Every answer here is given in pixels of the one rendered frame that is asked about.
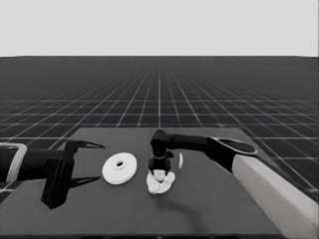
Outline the large thick white disc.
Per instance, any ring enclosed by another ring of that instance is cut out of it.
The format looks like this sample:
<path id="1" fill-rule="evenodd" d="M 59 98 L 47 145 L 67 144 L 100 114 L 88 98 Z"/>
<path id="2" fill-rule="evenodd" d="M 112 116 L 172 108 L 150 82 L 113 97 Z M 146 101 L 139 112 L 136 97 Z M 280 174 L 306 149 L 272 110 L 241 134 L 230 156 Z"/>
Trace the large thick white disc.
<path id="1" fill-rule="evenodd" d="M 137 169 L 138 162 L 133 154 L 119 152 L 106 160 L 102 167 L 102 175 L 108 183 L 119 185 L 129 181 Z"/>

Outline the white round pinned carrier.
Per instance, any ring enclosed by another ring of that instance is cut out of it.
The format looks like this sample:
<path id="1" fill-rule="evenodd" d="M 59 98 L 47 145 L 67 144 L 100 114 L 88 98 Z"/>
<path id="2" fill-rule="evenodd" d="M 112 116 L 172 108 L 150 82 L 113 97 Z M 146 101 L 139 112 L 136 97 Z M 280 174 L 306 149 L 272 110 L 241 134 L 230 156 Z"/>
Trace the white round pinned carrier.
<path id="1" fill-rule="evenodd" d="M 157 194 L 162 194 L 167 192 L 170 187 L 172 186 L 172 183 L 165 182 L 164 177 L 163 178 L 156 178 L 154 175 L 151 174 L 149 171 L 148 176 L 147 176 L 147 185 L 149 185 L 152 182 L 158 182 L 159 183 L 159 192 Z"/>

